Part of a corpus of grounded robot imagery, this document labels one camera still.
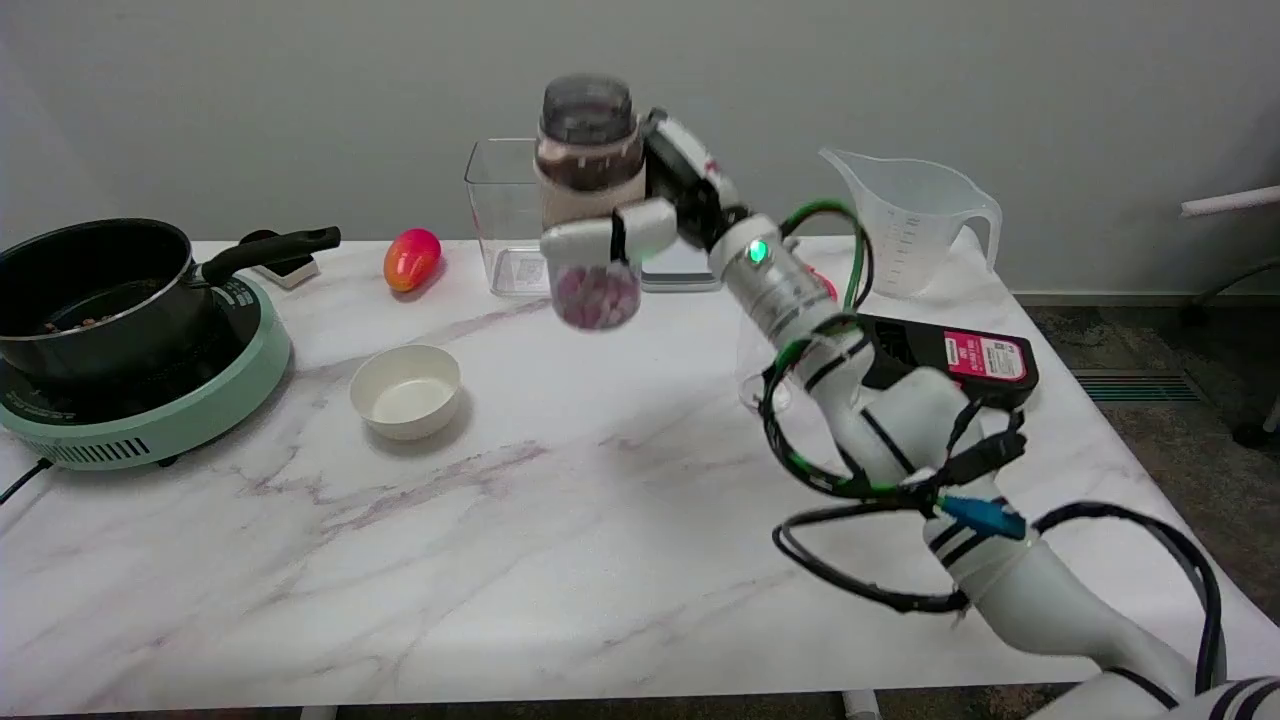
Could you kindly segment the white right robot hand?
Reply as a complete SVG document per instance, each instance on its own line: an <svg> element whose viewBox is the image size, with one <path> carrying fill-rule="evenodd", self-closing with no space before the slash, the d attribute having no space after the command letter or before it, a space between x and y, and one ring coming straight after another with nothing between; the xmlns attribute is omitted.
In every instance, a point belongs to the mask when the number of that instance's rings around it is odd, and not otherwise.
<svg viewBox="0 0 1280 720"><path fill-rule="evenodd" d="M716 256L722 238L750 215L735 184L707 146L660 108L641 120L645 197L596 219L544 231L540 250L550 263L571 266L625 264L641 270L682 242L700 251L714 278L724 274Z"/></svg>

